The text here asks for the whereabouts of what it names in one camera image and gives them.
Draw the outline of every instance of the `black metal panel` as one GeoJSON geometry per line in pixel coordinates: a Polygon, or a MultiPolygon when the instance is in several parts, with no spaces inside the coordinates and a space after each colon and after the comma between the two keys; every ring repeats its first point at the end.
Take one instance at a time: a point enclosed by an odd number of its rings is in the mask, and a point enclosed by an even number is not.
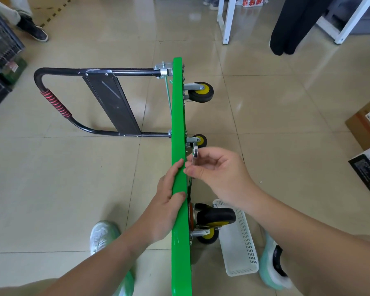
{"type": "Polygon", "coordinates": [[[123,135],[141,135],[125,93],[112,73],[84,76],[86,84],[103,107],[114,127],[123,135]]]}

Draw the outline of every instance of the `beige floor tile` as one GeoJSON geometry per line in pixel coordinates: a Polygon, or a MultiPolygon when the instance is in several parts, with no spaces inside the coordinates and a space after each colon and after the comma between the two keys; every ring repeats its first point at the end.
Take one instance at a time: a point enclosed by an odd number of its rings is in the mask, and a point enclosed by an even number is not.
{"type": "Polygon", "coordinates": [[[42,138],[0,138],[0,216],[14,202],[42,138]]]}
{"type": "Polygon", "coordinates": [[[370,35],[350,35],[341,45],[325,34],[323,39],[309,38],[288,60],[298,74],[370,72],[370,35]]]}
{"type": "MultiPolygon", "coordinates": [[[[153,8],[154,0],[73,0],[46,29],[55,37],[79,36],[88,42],[154,41],[156,16],[153,8]],[[50,31],[57,27],[61,30],[50,31]]],[[[120,48],[111,48],[113,58],[122,53],[118,50],[120,48]]]]}
{"type": "Polygon", "coordinates": [[[225,76],[225,82],[238,133],[329,130],[294,76],[225,76]]]}
{"type": "Polygon", "coordinates": [[[0,287],[16,287],[59,278],[89,256],[89,251],[0,253],[0,287]]]}
{"type": "Polygon", "coordinates": [[[363,152],[359,143],[351,133],[335,132],[334,135],[348,160],[363,152]]]}
{"type": "MultiPolygon", "coordinates": [[[[222,76],[193,76],[185,73],[185,83],[202,81],[214,88],[214,96],[207,103],[185,102],[186,128],[189,133],[236,133],[225,81],[222,76]]],[[[164,80],[152,79],[143,123],[144,132],[167,132],[171,128],[164,80]]]]}
{"type": "Polygon", "coordinates": [[[221,76],[221,64],[213,40],[157,41],[153,63],[182,57],[185,73],[192,76],[221,76]]]}
{"type": "Polygon", "coordinates": [[[159,0],[155,6],[156,40],[214,40],[210,12],[202,0],[159,0]]]}
{"type": "MultiPolygon", "coordinates": [[[[127,228],[141,216],[156,193],[159,179],[171,166],[171,139],[141,138],[127,228]]],[[[149,249],[171,249],[171,234],[149,249]]]]}
{"type": "Polygon", "coordinates": [[[370,101],[370,73],[303,74],[302,84],[333,131],[370,101]]]}
{"type": "Polygon", "coordinates": [[[239,135],[254,181],[326,224],[370,234],[370,192],[331,133],[239,135]]]}
{"type": "Polygon", "coordinates": [[[171,250],[146,250],[132,271],[134,296],[171,296],[171,250]]]}
{"type": "Polygon", "coordinates": [[[0,104],[0,137],[44,137],[52,111],[25,72],[0,104]]]}
{"type": "Polygon", "coordinates": [[[265,43],[233,41],[222,45],[215,41],[226,76],[291,74],[292,71],[283,56],[276,56],[265,43]]]}
{"type": "Polygon", "coordinates": [[[229,277],[226,274],[220,249],[192,249],[193,295],[264,295],[275,296],[275,291],[268,288],[259,274],[247,274],[229,277]]]}
{"type": "Polygon", "coordinates": [[[16,201],[0,216],[0,252],[88,250],[90,230],[101,219],[124,230],[139,143],[44,138],[16,201]]]}
{"type": "MultiPolygon", "coordinates": [[[[118,77],[140,128],[142,126],[150,79],[149,77],[118,77]]],[[[44,83],[51,88],[52,92],[80,123],[92,129],[116,131],[102,106],[81,77],[47,76],[44,78],[44,83]]],[[[55,116],[45,135],[46,137],[94,135],[80,130],[63,118],[54,108],[52,110],[55,111],[55,116]]]]}

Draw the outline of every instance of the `pants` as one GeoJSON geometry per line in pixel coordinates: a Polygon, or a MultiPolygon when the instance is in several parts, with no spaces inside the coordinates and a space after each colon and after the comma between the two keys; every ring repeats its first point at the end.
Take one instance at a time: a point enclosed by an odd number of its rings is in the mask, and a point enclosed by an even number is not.
{"type": "Polygon", "coordinates": [[[2,15],[11,25],[16,25],[20,21],[19,12],[32,16],[28,0],[10,0],[14,9],[11,9],[0,2],[0,15],[2,15]]]}
{"type": "Polygon", "coordinates": [[[270,48],[276,55],[293,54],[333,0],[285,0],[271,34],[270,48]]]}

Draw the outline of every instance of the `black shoe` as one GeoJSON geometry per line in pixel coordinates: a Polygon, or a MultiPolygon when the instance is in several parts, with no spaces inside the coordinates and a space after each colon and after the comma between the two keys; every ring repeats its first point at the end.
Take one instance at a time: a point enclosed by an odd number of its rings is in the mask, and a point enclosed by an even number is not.
{"type": "Polygon", "coordinates": [[[22,31],[29,33],[38,41],[48,41],[48,34],[46,34],[41,27],[35,25],[31,17],[28,15],[20,14],[20,21],[16,26],[22,31]]]}

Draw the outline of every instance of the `yellow wheel hub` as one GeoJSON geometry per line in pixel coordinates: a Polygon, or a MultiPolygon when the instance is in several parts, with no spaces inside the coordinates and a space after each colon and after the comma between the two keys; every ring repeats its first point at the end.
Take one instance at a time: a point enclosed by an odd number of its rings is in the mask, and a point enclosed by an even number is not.
{"type": "Polygon", "coordinates": [[[204,85],[204,89],[202,90],[194,90],[197,94],[208,94],[209,93],[209,87],[207,84],[200,83],[200,85],[204,85]]]}
{"type": "Polygon", "coordinates": [[[200,138],[200,141],[197,142],[197,145],[202,145],[204,143],[204,138],[203,137],[200,137],[200,136],[196,136],[197,138],[200,138]]]}
{"type": "Polygon", "coordinates": [[[207,225],[209,227],[222,227],[226,224],[229,224],[229,222],[228,221],[217,221],[217,222],[210,222],[207,225]]]}
{"type": "Polygon", "coordinates": [[[209,240],[211,239],[215,234],[215,230],[214,229],[210,229],[210,233],[209,234],[206,234],[205,236],[203,236],[204,239],[206,240],[209,240]]]}

